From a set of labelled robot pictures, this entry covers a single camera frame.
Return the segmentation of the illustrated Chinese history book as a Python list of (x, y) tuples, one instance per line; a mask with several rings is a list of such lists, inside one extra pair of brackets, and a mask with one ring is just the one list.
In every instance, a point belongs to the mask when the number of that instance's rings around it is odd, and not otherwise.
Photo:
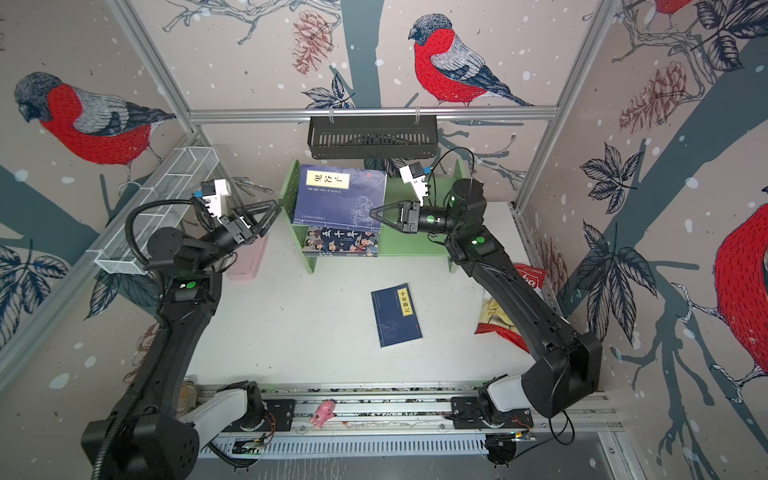
[(308, 257), (377, 257), (379, 234), (370, 231), (310, 227), (301, 246), (303, 254)]

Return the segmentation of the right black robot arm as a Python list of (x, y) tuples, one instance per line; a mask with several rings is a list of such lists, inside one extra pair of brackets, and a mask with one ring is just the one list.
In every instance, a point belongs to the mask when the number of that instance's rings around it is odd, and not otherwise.
[(523, 393), (538, 414), (553, 419), (596, 392), (602, 345), (593, 333), (578, 332), (524, 280), (485, 225), (482, 183), (460, 178), (443, 204), (428, 203), (434, 170), (419, 162), (402, 166), (400, 177), (413, 187), (415, 200), (376, 207), (370, 216), (404, 234), (443, 236), (450, 261), (482, 286), (518, 329), (534, 363), (518, 377), (499, 377), (481, 387), (483, 419), (500, 423), (513, 410), (517, 393)]

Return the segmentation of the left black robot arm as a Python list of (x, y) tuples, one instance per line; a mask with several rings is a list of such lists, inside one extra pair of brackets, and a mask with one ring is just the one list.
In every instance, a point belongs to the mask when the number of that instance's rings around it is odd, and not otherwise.
[(181, 387), (198, 341), (220, 303), (223, 272), (217, 263), (263, 237), (281, 211), (274, 200), (237, 207), (201, 238), (175, 227), (155, 230), (141, 249), (134, 222), (164, 206), (156, 200), (133, 209), (125, 221), (129, 249), (156, 276), (158, 331), (136, 378), (110, 415), (90, 422), (81, 446), (94, 479), (185, 479), (202, 447), (224, 427), (259, 410), (253, 384), (223, 392), (192, 419), (177, 415)]

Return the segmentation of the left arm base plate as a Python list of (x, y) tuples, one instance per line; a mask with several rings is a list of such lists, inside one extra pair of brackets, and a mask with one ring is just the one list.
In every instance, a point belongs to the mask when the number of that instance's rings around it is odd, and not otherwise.
[(296, 402), (292, 399), (267, 399), (261, 413), (249, 412), (230, 423), (224, 433), (289, 432), (292, 429)]

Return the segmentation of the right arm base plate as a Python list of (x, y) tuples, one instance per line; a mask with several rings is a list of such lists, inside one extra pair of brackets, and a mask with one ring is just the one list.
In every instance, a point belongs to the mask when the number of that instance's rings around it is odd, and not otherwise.
[(530, 430), (534, 424), (528, 408), (499, 412), (490, 403), (478, 397), (452, 397), (450, 410), (444, 418), (451, 421), (455, 429)]

